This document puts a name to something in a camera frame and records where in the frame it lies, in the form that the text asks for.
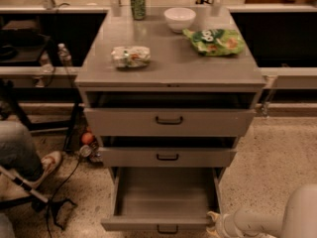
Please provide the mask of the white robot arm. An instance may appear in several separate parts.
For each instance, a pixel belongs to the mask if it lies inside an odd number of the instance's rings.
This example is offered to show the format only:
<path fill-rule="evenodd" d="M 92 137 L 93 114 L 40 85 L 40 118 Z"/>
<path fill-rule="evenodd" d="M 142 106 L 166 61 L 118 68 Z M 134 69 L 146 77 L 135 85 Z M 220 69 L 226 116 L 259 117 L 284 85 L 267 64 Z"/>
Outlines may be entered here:
<path fill-rule="evenodd" d="M 233 214 L 209 211 L 206 227 L 212 238 L 317 238 L 317 184 L 297 188 L 282 215 L 240 208 Z"/>

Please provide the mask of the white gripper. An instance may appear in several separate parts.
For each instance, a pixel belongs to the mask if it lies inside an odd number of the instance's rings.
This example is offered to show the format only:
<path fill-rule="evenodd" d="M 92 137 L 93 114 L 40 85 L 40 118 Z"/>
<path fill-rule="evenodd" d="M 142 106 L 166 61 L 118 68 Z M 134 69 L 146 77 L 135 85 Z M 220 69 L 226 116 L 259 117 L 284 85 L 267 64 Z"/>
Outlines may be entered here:
<path fill-rule="evenodd" d="M 212 238 L 238 238 L 239 232 L 237 231 L 233 214 L 219 214 L 214 211 L 208 211 L 207 216 L 216 223 L 216 231 L 206 229 L 206 232 Z"/>

